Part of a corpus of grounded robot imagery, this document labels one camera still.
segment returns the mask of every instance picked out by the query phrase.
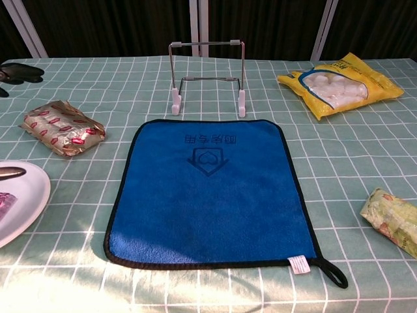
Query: yellow snack bag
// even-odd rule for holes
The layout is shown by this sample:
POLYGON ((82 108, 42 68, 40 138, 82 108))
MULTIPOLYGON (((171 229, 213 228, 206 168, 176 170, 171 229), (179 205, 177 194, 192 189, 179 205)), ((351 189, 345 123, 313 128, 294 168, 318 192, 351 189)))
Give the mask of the yellow snack bag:
POLYGON ((320 121, 367 104, 401 96, 404 91, 352 53, 332 64, 318 65, 307 72, 278 76, 304 99, 320 121))

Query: table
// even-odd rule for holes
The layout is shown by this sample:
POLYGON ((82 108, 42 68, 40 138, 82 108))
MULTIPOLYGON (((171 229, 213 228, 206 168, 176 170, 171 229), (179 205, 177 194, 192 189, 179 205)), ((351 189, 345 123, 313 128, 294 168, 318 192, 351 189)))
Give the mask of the table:
MULTIPOLYGON (((40 84, 5 86, 0 160, 26 160, 51 180, 36 222, 0 248, 0 312, 417 312, 417 260, 359 215, 374 188, 417 205, 417 63, 367 63, 404 95, 318 122, 276 76, 310 62, 246 61, 245 119, 282 127, 324 256, 349 280, 337 288, 318 268, 133 270, 107 262, 102 243, 126 156, 153 119, 238 119, 231 82, 188 82, 171 110, 169 58, 16 60, 45 70, 40 84), (18 125, 25 112, 69 100, 106 126, 97 147, 65 159, 18 125)), ((176 57, 177 78, 236 76, 240 61, 176 57)))

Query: wrapped snack package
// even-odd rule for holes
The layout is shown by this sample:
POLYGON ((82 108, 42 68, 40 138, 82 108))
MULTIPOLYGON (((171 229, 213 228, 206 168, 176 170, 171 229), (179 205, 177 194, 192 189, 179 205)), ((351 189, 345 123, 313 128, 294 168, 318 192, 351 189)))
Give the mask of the wrapped snack package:
POLYGON ((103 125, 67 101, 54 101, 30 111, 20 126, 58 155, 67 157, 84 152, 106 135, 103 125))
POLYGON ((15 196, 7 192, 0 192, 0 221, 6 216, 15 202, 15 196))
POLYGON ((318 120, 404 92, 351 53, 333 64, 278 76, 278 81, 301 96, 318 120))
POLYGON ((360 214, 377 231, 417 259, 417 207, 377 188, 360 214))

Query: towel label tag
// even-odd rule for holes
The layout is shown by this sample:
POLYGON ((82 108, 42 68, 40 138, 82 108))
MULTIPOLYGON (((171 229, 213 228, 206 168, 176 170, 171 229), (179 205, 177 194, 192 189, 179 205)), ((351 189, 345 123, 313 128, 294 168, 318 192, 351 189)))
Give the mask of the towel label tag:
POLYGON ((293 256, 292 258, 288 258, 288 260, 295 275, 310 272, 310 266, 305 256, 293 256))

